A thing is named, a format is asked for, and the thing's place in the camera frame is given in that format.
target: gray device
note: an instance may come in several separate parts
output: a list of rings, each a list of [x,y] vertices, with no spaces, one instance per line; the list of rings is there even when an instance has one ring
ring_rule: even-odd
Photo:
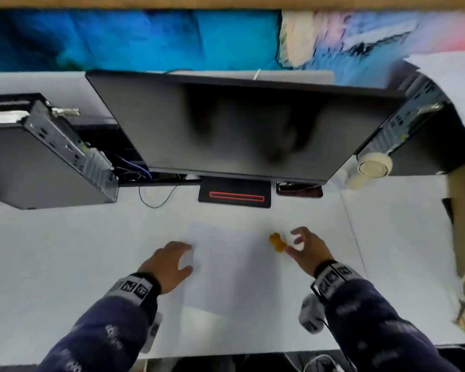
[[[19,209],[112,203],[112,169],[41,94],[0,95],[0,201]]]
[[[401,91],[152,73],[87,79],[155,172],[325,184]]]

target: computer case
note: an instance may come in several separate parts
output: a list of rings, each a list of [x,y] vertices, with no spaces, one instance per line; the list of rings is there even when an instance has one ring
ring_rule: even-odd
[[[19,209],[112,203],[112,169],[41,94],[0,95],[0,201]]]

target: monitor screen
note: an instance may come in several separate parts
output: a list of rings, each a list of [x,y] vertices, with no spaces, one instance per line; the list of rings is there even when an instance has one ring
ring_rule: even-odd
[[[154,171],[326,182],[402,92],[151,73],[87,79]]]

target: monitor stand base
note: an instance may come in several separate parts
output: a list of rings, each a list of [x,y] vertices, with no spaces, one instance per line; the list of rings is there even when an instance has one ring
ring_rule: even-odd
[[[271,182],[202,176],[198,201],[270,208]]]

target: orange object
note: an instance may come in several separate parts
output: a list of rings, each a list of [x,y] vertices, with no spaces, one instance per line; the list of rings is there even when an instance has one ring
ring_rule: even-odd
[[[279,253],[284,252],[288,246],[284,241],[281,240],[281,235],[279,235],[277,232],[269,236],[269,241],[274,245],[274,247],[276,247],[276,251]]]

